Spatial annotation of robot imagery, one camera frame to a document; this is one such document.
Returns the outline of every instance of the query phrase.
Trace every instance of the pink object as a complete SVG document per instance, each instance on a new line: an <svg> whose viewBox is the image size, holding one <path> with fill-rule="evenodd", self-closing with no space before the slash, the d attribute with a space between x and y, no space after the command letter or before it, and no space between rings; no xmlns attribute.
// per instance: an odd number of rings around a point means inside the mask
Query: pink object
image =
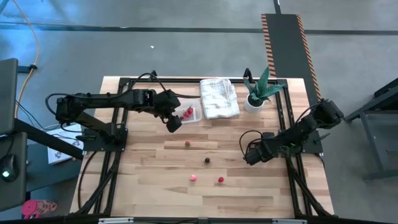
<svg viewBox="0 0 398 224"><path fill-rule="evenodd" d="M39 218L41 214L52 212L57 208L57 203L48 200L28 200L22 206L22 214L25 219Z"/></svg>
<svg viewBox="0 0 398 224"><path fill-rule="evenodd" d="M191 176L191 178L190 178L190 180L192 181L192 182L195 182L195 181L197 181L197 176L196 175L192 175Z"/></svg>

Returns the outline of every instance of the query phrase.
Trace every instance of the folded cloth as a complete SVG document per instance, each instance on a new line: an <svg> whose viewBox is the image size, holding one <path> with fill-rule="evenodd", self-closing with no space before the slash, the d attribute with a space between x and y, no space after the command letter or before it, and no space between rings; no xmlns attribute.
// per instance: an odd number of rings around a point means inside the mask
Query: folded cloth
<svg viewBox="0 0 398 224"><path fill-rule="evenodd" d="M229 79L214 78L200 81L200 94L207 119L239 115L238 97Z"/></svg>

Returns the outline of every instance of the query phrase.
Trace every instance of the wooden tabletop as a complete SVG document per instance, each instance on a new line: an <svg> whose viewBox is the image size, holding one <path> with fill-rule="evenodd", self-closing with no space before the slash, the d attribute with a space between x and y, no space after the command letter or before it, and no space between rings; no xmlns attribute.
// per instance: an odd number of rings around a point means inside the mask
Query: wooden tabletop
<svg viewBox="0 0 398 224"><path fill-rule="evenodd" d="M116 93L120 77L104 77L101 93ZM288 78L294 117L308 107L304 81ZM199 83L164 83L165 87L184 95L199 95ZM137 83L134 88L161 92L158 83ZM169 133L159 118L150 114L129 112L126 150L122 154L114 193L112 216L129 217L228 217L291 218L294 217L289 181L284 159L250 166L243 161L239 137L243 132L277 132L279 127L275 97L266 102L258 114L249 114L243 104L248 93L243 84L235 84L241 113L229 119L205 117L197 123L183 124ZM281 94L285 109L284 94ZM180 99L183 101L200 99ZM113 109L97 109L95 117L110 122ZM247 134L243 146L258 134ZM191 146L185 149L185 141ZM99 152L88 165L81 188L84 203L98 185L104 153ZM205 164L206 157L211 159ZM307 184L324 208L333 213L328 184L321 160L303 154ZM195 174L196 182L190 182ZM224 177L222 184L218 178ZM301 190L297 191L304 211ZM108 187L104 191L104 201ZM77 194L71 212L77 210Z"/></svg>

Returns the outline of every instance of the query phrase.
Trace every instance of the concrete floor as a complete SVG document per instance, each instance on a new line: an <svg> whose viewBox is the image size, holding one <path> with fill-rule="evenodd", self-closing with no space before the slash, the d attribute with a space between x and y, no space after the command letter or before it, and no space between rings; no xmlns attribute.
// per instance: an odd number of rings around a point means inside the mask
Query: concrete floor
<svg viewBox="0 0 398 224"><path fill-rule="evenodd" d="M31 22L90 26L260 28L260 13L273 13L272 0L18 0ZM300 14L305 29L398 29L394 0L280 0L282 13ZM12 1L1 22L22 22ZM39 70L22 104L43 125L55 123L44 106L53 92L97 92L104 75L240 77L246 67L259 75L266 66L262 34L37 32ZM396 36L309 35L308 44L322 96L348 114L397 77ZM35 44L28 30L0 30L0 59L33 62ZM25 75L18 76L18 87ZM27 120L24 114L20 118ZM330 130L323 141L326 176L335 213L345 218L398 222L398 178L364 183L376 170L358 121ZM56 200L69 212L76 180L41 189L32 198ZM18 208L0 220L20 218Z"/></svg>

